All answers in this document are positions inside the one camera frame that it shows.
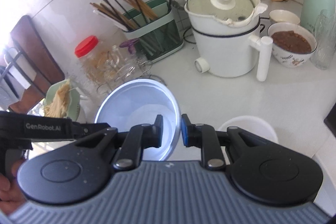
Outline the person's left hand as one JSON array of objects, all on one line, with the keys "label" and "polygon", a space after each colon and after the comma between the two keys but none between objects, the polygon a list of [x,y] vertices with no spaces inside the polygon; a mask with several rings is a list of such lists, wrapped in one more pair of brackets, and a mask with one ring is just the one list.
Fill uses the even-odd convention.
[{"label": "person's left hand", "polygon": [[26,202],[25,196],[21,192],[17,182],[18,169],[24,162],[25,159],[20,159],[12,165],[11,173],[14,177],[12,181],[10,181],[7,177],[1,174],[0,207],[1,211],[5,215],[9,215],[15,212],[20,206],[22,206]]}]

